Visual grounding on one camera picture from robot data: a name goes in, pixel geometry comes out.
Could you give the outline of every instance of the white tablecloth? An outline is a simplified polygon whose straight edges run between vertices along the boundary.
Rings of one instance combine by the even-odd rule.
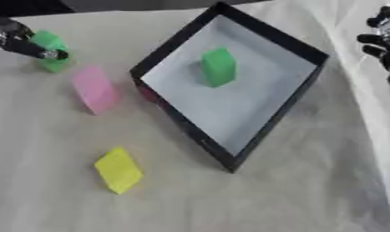
[[[21,18],[61,35],[78,63],[50,74],[0,53],[0,232],[390,231],[387,73],[355,41],[381,4],[239,7],[332,59],[236,174],[146,102],[128,74],[202,10]],[[88,64],[101,65],[123,94],[100,116],[87,112],[70,83]],[[121,196],[93,169],[116,145],[145,173]]]

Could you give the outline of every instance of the black box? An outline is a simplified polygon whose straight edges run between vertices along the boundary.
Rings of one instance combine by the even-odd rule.
[[[237,80],[201,82],[201,54],[226,47]],[[216,3],[131,69],[141,93],[234,172],[307,90],[327,55],[224,3]]]

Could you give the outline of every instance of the green cube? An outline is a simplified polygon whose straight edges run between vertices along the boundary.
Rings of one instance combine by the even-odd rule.
[[[208,85],[213,88],[236,78],[236,61],[224,47],[204,53],[201,66]]]
[[[58,50],[63,50],[68,52],[68,48],[65,46],[61,38],[47,31],[38,31],[30,39],[30,41],[48,50],[58,49]],[[58,73],[63,69],[69,67],[73,63],[73,59],[70,55],[70,57],[63,60],[40,59],[38,62],[48,71],[51,71],[53,73]]]

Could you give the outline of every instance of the pink cube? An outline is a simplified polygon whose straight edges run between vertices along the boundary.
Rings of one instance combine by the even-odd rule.
[[[120,99],[99,66],[89,66],[74,76],[73,87],[95,115],[108,110]]]

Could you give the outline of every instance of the yellow cube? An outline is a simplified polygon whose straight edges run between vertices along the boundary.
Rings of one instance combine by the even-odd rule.
[[[123,147],[113,148],[95,163],[109,189],[122,194],[142,178],[132,157]]]

